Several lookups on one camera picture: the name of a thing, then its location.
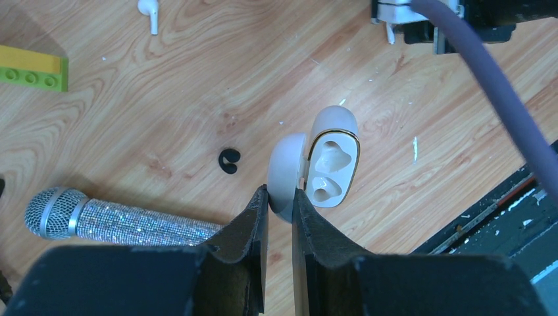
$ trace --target rhinestone microphone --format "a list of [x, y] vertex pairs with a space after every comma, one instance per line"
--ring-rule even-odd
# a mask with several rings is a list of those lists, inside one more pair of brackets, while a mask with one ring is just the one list
[[90, 199], [72, 188], [50, 188], [31, 199], [25, 225], [45, 239], [78, 236], [143, 246], [196, 246], [222, 226], [139, 207]]

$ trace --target gold trim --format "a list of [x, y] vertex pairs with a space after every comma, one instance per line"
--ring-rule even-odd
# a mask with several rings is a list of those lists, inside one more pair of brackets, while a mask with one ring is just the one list
[[[345, 193], [345, 196], [343, 197], [343, 199], [339, 202], [339, 204], [341, 204], [345, 201], [345, 199], [347, 198], [347, 195], [349, 195], [349, 191], [351, 190], [351, 187], [353, 185], [353, 180], [355, 179], [355, 174], [357, 173], [357, 167], [359, 166], [359, 159], [361, 158], [361, 142], [359, 141], [359, 137], [357, 135], [355, 135], [354, 133], [352, 133], [348, 130], [338, 130], [338, 129], [334, 129], [334, 128], [329, 129], [329, 130], [324, 130], [320, 134], [316, 135], [316, 138], [314, 138], [314, 142], [312, 143], [312, 146], [310, 147], [310, 152], [308, 152], [309, 168], [311, 168], [310, 160], [312, 159], [312, 152], [314, 151], [314, 147], [316, 146], [316, 143], [318, 142], [318, 140], [320, 138], [322, 138], [326, 134], [331, 134], [331, 133], [347, 134], [347, 135], [351, 136], [357, 142], [357, 161], [355, 162], [355, 168], [353, 170], [353, 175], [351, 175], [351, 181], [349, 182], [349, 187], [347, 188], [347, 192]], [[304, 179], [304, 192], [306, 192], [307, 182], [308, 182], [308, 174], [306, 175], [306, 178]]]

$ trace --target earbud charging case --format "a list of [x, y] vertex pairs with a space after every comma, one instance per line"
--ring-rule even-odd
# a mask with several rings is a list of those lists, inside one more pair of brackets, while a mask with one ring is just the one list
[[359, 163], [357, 120], [344, 107], [335, 105], [318, 113], [307, 157], [306, 139], [305, 133], [282, 138], [269, 159], [269, 205], [289, 223], [296, 188], [302, 187], [316, 207], [335, 207], [347, 196]]

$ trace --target green lego brick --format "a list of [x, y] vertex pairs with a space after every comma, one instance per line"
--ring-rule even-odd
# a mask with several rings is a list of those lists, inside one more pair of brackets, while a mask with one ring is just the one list
[[0, 67], [0, 82], [19, 84], [33, 88], [67, 92], [68, 91], [68, 59], [62, 58], [60, 74], [48, 74], [13, 68]]

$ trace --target lego brick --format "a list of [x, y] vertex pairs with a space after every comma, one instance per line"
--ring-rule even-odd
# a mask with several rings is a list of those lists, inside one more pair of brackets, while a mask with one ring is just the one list
[[68, 91], [68, 59], [62, 58], [59, 74], [35, 72], [16, 68], [0, 67], [0, 82], [19, 84], [33, 88], [67, 92]]
[[62, 58], [0, 45], [0, 67], [60, 74]]

